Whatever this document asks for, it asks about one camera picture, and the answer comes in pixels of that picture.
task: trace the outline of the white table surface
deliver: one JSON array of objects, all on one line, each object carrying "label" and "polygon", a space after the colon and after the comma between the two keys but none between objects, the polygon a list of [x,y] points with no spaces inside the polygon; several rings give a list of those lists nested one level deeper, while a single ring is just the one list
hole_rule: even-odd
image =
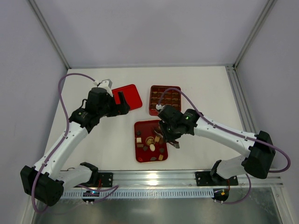
[{"label": "white table surface", "polygon": [[[184,135],[179,139],[180,149],[168,145],[169,157],[165,161],[139,163],[135,159],[134,123],[157,119],[149,115],[149,95],[152,85],[180,86],[198,109],[215,121],[242,129],[234,96],[225,67],[159,67],[119,69],[71,69],[68,73],[84,73],[101,81],[110,78],[112,88],[135,84],[143,102],[142,108],[124,116],[102,118],[100,123],[77,146],[63,166],[76,167],[89,162],[101,170],[151,169],[211,169],[219,160],[238,156],[234,150],[202,137]],[[94,85],[79,76],[67,77],[63,99],[69,116],[87,98]],[[182,98],[182,112],[191,108]],[[46,152],[65,129],[65,117],[59,103],[49,136]]]}]

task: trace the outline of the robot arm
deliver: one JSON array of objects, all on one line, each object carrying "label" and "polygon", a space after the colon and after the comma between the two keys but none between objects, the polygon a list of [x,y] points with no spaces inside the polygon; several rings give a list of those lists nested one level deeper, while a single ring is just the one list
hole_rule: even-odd
[{"label": "robot arm", "polygon": [[[188,109],[183,114],[170,105],[164,106],[159,111],[159,122],[162,136],[166,142],[178,145],[176,139],[183,134],[197,135],[209,138],[232,148],[241,154],[227,161],[217,161],[211,171],[212,179],[217,183],[229,179],[234,175],[248,173],[256,178],[265,179],[272,164],[275,151],[265,145],[246,139],[258,139],[272,144],[268,133],[260,132],[258,135],[235,130],[213,121],[205,116],[214,126],[202,119],[195,110]],[[239,133],[246,138],[238,137],[225,132],[217,126],[226,128],[234,133]]]},{"label": "robot arm", "polygon": [[[98,87],[92,88],[89,91],[85,108],[82,108],[82,105],[70,116],[67,137],[51,155],[47,165],[38,177],[35,190],[36,199],[52,206],[57,203],[64,190],[82,183],[86,186],[93,186],[97,182],[99,178],[98,168],[86,162],[67,172],[60,172],[60,170],[77,145],[99,124],[100,118],[104,116],[114,117],[129,112],[130,107],[122,92],[118,93],[121,103],[116,104],[111,86],[112,82],[110,80],[103,80]],[[33,167],[25,166],[22,169],[21,179],[25,193],[31,195],[33,181],[38,170],[64,136],[66,136],[65,131],[48,153],[36,162]]]}]

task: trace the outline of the small food item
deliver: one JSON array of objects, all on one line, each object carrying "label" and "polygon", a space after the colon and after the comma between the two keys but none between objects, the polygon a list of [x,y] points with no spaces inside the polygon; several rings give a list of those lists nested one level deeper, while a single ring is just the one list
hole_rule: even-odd
[{"label": "small food item", "polygon": [[154,151],[155,151],[155,149],[156,149],[156,147],[155,147],[155,145],[154,145],[154,144],[151,144],[151,145],[149,146],[149,149],[150,149],[152,152],[154,152]]},{"label": "small food item", "polygon": [[141,143],[142,139],[141,138],[136,138],[136,143]]},{"label": "small food item", "polygon": [[145,143],[146,143],[148,146],[150,146],[151,144],[154,144],[154,142],[155,142],[155,139],[154,139],[154,137],[152,137],[152,136],[147,137],[146,140],[145,140]]},{"label": "small food item", "polygon": [[157,98],[157,97],[158,97],[158,92],[152,92],[152,93],[151,93],[151,97],[155,97],[155,98]]},{"label": "small food item", "polygon": [[154,98],[151,98],[150,99],[150,103],[154,103],[154,104],[157,104],[159,102],[159,99],[157,97],[154,97]]},{"label": "small food item", "polygon": [[156,136],[155,137],[155,142],[159,142],[159,140],[160,140],[160,137]]},{"label": "small food item", "polygon": [[179,95],[172,95],[172,99],[180,99],[180,96]]}]

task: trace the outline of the metal floor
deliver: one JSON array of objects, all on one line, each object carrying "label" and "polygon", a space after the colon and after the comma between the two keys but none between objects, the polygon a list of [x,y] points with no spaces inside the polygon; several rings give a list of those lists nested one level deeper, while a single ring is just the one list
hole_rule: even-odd
[{"label": "metal floor", "polygon": [[[229,201],[247,189],[231,189]],[[65,199],[51,210],[66,212],[81,200]],[[281,224],[271,188],[254,188],[244,202],[220,205],[210,198],[121,199],[81,205],[64,215],[35,214],[33,224]]]}]

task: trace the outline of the red food tray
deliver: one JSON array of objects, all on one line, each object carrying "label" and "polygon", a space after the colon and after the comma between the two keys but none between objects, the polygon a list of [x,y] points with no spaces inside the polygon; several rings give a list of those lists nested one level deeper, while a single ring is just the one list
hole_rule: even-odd
[{"label": "red food tray", "polygon": [[[135,155],[138,162],[164,161],[168,158],[167,145],[163,139],[154,142],[154,152],[150,150],[150,146],[147,144],[147,140],[156,137],[154,128],[159,128],[159,120],[139,121],[134,124]],[[141,143],[136,142],[137,138],[141,138]]]},{"label": "red food tray", "polygon": [[140,99],[138,90],[134,84],[126,85],[117,89],[112,90],[116,104],[120,104],[120,99],[118,97],[118,92],[122,91],[125,96],[126,102],[130,106],[130,110],[134,110],[142,107],[142,101]]},{"label": "red food tray", "polygon": [[[162,93],[168,88],[177,88],[181,90],[178,86],[166,86],[166,85],[153,85],[150,88],[149,95],[149,114],[151,116],[157,116],[158,111],[156,110],[156,105],[159,102],[159,99]],[[171,105],[176,108],[178,111],[181,111],[181,94],[175,90],[168,91],[162,98],[161,105]]]}]

